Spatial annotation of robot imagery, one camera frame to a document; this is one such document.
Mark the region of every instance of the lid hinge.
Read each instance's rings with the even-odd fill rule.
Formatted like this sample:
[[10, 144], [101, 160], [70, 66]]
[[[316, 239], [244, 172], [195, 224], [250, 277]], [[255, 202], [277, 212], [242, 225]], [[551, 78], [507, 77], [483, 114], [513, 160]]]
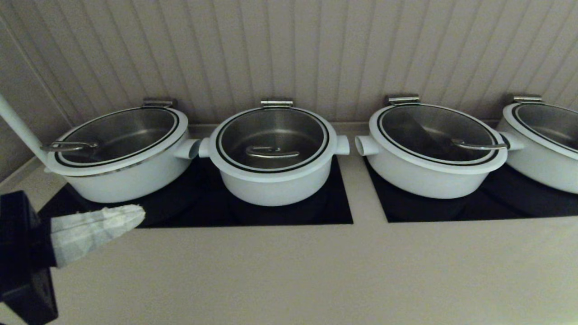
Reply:
[[177, 108], [178, 101], [167, 97], [145, 97], [140, 108]]
[[420, 104], [420, 96], [417, 94], [409, 95], [392, 95], [386, 96], [385, 105], [409, 105], [409, 104]]
[[267, 98], [261, 100], [261, 107], [263, 108], [273, 108], [273, 107], [293, 107], [293, 99], [291, 98]]
[[511, 103], [520, 103], [520, 104], [536, 104], [536, 103], [544, 103], [542, 101], [542, 96], [540, 95], [526, 95], [526, 94], [510, 94], [510, 101]]

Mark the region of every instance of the black glass surface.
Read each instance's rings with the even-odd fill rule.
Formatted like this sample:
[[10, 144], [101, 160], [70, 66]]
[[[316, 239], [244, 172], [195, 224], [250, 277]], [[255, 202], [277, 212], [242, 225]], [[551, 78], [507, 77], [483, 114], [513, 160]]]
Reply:
[[39, 216], [56, 217], [126, 204], [138, 204], [145, 210], [145, 219], [138, 228], [353, 224], [336, 157], [327, 182], [318, 192], [285, 206], [258, 206], [236, 198], [209, 159], [194, 159], [171, 184], [127, 202], [88, 201], [67, 184], [40, 210]]
[[491, 172], [470, 195], [434, 199], [392, 185], [364, 161], [390, 223], [578, 216], [577, 194], [542, 185], [508, 165]]

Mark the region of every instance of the white paneled wall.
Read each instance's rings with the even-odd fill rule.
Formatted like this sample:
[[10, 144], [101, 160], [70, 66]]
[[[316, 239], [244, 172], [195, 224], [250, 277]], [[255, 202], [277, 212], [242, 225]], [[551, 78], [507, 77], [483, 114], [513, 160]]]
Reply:
[[71, 124], [181, 101], [215, 123], [263, 97], [365, 121], [385, 94], [498, 118], [504, 94], [578, 108], [576, 0], [1, 1]]

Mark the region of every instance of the countertop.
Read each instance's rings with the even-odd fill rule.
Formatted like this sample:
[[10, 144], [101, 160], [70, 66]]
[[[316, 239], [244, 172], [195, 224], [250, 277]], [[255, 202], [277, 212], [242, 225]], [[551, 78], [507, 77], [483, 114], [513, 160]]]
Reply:
[[[578, 217], [390, 224], [354, 146], [339, 164], [353, 225], [133, 230], [52, 269], [51, 324], [578, 324]], [[36, 210], [65, 184], [23, 171]]]

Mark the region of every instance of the pot lid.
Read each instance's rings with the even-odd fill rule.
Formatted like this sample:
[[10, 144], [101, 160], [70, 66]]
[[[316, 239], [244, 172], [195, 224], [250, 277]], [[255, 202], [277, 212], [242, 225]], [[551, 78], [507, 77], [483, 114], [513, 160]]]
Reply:
[[497, 140], [472, 117], [441, 106], [395, 105], [377, 121], [382, 135], [401, 150], [427, 160], [451, 164], [481, 164], [494, 150], [472, 150], [454, 142], [492, 146]]
[[60, 141], [95, 142], [56, 160], [70, 167], [94, 167], [125, 160], [159, 145], [175, 130], [177, 115], [164, 108], [135, 108], [102, 116], [73, 130]]
[[327, 128], [313, 114], [288, 106], [276, 102], [230, 120], [217, 136], [219, 155], [237, 168], [265, 173], [315, 160], [327, 147]]
[[522, 104], [514, 118], [539, 137], [578, 153], [578, 112], [546, 104]]

